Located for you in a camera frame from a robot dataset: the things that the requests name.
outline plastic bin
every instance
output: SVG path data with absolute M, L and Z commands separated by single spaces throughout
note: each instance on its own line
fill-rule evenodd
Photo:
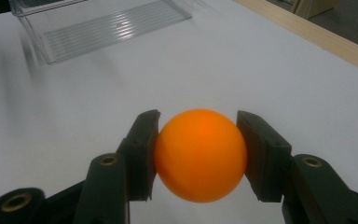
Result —
M 192 0 L 10 0 L 50 64 L 191 18 Z

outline bolt hole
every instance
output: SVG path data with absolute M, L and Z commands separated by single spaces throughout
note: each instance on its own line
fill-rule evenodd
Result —
M 311 166 L 311 167 L 315 167 L 315 168 L 318 168 L 318 167 L 321 167 L 322 166 L 322 163 L 317 160 L 317 159 L 314 159 L 312 157 L 304 157 L 302 159 L 302 161 L 307 164 L 308 166 Z
M 113 165 L 117 162 L 117 158 L 115 156 L 107 156 L 104 157 L 101 161 L 100 164 L 101 165 Z
M 13 197 L 6 200 L 2 206 L 1 210 L 3 212 L 14 212 L 22 209 L 32 200 L 32 195 L 30 193 L 22 193 L 14 195 Z

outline ping pong ball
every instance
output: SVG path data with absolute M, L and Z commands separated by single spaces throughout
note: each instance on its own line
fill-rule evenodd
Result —
M 237 187 L 247 153 L 241 132 L 231 120 L 209 109 L 192 109 L 162 128 L 154 159 L 161 181 L 173 194 L 209 203 Z

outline white tabletop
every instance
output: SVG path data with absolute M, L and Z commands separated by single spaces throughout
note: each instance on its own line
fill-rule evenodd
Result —
M 51 196 L 116 151 L 136 116 L 160 128 L 207 107 L 235 121 L 264 118 L 293 146 L 319 156 L 358 191 L 358 68 L 232 1 L 197 0 L 193 19 L 45 65 L 19 21 L 0 15 L 0 196 L 36 187 Z M 131 223 L 283 223 L 244 178 L 216 203 L 188 203 L 157 177 L 153 201 L 131 203 Z

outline table surface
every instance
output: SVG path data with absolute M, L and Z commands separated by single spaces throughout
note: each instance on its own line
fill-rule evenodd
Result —
M 256 113 L 293 146 L 330 162 L 358 191 L 358 68 L 233 1 L 196 0 L 193 19 L 56 65 L 34 54 L 21 24 L 0 15 L 0 196 L 51 196 L 116 151 L 137 115 L 159 126 L 189 108 L 235 121 Z M 157 177 L 131 223 L 283 223 L 244 178 L 215 203 L 188 203 Z

